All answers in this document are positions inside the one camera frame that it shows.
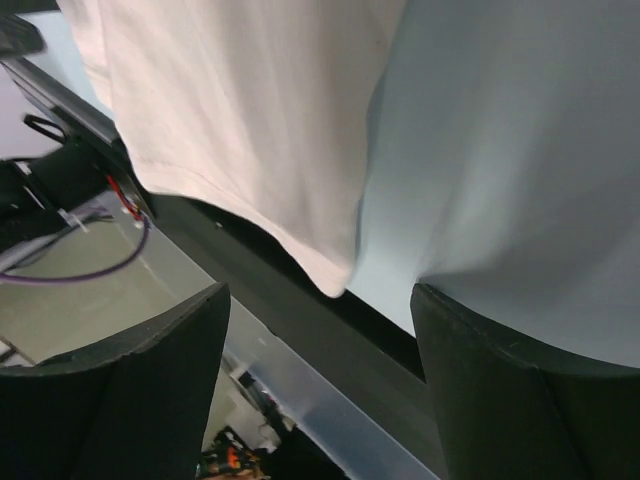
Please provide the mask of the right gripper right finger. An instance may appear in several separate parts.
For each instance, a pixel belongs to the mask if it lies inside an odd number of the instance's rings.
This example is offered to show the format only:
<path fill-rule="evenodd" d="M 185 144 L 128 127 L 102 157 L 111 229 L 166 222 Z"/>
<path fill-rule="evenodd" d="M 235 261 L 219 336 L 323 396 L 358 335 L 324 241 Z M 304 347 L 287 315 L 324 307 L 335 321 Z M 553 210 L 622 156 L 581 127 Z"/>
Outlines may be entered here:
<path fill-rule="evenodd" d="M 452 479 L 636 479 L 639 371 L 552 347 L 414 286 Z"/>

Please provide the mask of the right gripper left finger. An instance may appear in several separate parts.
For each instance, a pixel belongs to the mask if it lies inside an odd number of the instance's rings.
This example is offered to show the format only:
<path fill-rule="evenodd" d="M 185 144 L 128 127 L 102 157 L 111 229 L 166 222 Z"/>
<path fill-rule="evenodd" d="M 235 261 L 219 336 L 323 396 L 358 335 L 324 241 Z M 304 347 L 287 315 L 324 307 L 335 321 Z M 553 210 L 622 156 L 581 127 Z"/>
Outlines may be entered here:
<path fill-rule="evenodd" d="M 191 479 L 230 317 L 218 283 L 31 367 L 1 371 L 5 479 Z"/>

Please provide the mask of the white and green t-shirt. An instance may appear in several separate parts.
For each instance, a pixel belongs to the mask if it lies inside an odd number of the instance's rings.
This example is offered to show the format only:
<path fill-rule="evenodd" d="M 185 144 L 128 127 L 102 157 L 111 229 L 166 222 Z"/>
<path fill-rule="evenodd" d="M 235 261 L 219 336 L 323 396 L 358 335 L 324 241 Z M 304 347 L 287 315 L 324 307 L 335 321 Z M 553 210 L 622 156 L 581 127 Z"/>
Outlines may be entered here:
<path fill-rule="evenodd" d="M 353 272 L 367 111 L 401 1 L 63 1 L 142 186 L 242 217 L 315 286 Z"/>

